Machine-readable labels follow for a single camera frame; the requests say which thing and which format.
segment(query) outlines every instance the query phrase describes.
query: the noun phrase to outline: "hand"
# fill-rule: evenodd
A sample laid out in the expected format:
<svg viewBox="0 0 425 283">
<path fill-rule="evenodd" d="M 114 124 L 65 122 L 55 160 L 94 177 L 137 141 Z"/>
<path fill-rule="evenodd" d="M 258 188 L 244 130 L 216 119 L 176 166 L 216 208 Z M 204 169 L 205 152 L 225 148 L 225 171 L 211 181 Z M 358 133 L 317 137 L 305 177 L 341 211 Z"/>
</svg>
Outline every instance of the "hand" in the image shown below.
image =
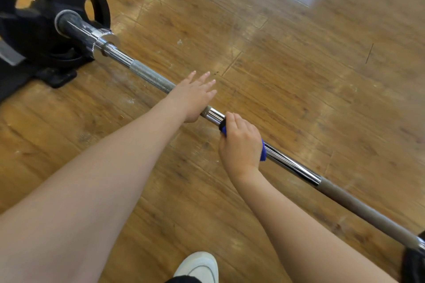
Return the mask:
<svg viewBox="0 0 425 283">
<path fill-rule="evenodd" d="M 218 153 L 230 179 L 245 177 L 257 170 L 263 142 L 258 129 L 239 114 L 226 113 L 227 137 L 222 134 Z"/>
<path fill-rule="evenodd" d="M 166 97 L 166 100 L 172 103 L 171 105 L 178 107 L 185 114 L 184 121 L 186 123 L 195 122 L 217 93 L 217 90 L 210 91 L 210 88 L 215 84 L 215 80 L 205 83 L 205 80 L 210 76 L 210 72 L 192 82 L 195 74 L 196 71 L 190 73 Z"/>
</svg>

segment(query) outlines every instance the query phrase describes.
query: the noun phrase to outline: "barbell sleeve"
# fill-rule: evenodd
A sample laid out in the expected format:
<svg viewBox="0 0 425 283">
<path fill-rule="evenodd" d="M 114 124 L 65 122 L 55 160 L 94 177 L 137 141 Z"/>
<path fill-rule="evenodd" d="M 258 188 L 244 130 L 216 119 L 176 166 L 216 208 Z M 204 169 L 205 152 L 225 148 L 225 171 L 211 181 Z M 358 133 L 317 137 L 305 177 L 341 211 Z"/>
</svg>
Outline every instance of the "barbell sleeve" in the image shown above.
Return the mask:
<svg viewBox="0 0 425 283">
<path fill-rule="evenodd" d="M 118 49 L 118 41 L 112 32 L 107 29 L 96 29 L 92 27 L 73 11 L 65 10 L 60 12 L 56 16 L 55 26 L 60 34 L 76 39 L 85 45 L 85 49 L 87 50 L 86 55 L 93 59 L 100 60 L 102 63 L 105 63 L 108 58 L 113 59 L 167 94 L 176 86 L 150 67 L 120 51 Z M 217 126 L 225 118 L 224 114 L 211 106 L 206 107 L 201 113 L 201 116 Z M 264 146 L 269 160 L 272 160 L 290 173 L 301 178 L 333 201 L 404 246 L 416 250 L 425 256 L 425 242 L 420 237 L 417 237 L 388 217 L 364 204 L 328 179 L 323 178 L 298 161 L 280 152 L 269 143 L 264 142 Z"/>
</svg>

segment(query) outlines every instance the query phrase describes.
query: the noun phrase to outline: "wooden floor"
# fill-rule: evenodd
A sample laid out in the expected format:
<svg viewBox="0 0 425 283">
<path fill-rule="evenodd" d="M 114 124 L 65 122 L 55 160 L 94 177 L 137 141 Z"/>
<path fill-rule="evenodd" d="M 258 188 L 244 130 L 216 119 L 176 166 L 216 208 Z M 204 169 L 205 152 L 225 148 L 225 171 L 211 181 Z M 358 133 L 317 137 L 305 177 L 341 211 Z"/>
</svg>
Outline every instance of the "wooden floor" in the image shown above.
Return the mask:
<svg viewBox="0 0 425 283">
<path fill-rule="evenodd" d="M 411 231 L 425 227 L 425 0 L 108 1 L 129 55 L 173 82 L 213 72 L 216 109 Z M 29 83 L 0 105 L 1 211 L 162 97 L 118 64 L 91 63 L 57 90 Z M 221 282 L 290 282 L 220 165 L 218 136 L 205 120 L 180 129 L 101 282 L 163 282 L 199 250 L 215 255 Z M 261 171 L 398 278 L 399 243 L 272 162 Z"/>
</svg>

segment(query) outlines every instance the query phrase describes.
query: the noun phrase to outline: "shoe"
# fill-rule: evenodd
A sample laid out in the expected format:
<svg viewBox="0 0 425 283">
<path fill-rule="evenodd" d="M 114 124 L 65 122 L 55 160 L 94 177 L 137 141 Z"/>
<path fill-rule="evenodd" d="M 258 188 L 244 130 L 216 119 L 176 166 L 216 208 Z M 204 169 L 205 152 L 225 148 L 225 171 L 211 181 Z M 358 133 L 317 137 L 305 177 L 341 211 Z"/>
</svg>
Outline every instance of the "shoe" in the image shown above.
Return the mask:
<svg viewBox="0 0 425 283">
<path fill-rule="evenodd" d="M 189 275 L 202 283 L 218 283 L 218 265 L 214 256 L 207 252 L 196 252 L 186 257 L 174 277 Z"/>
</svg>

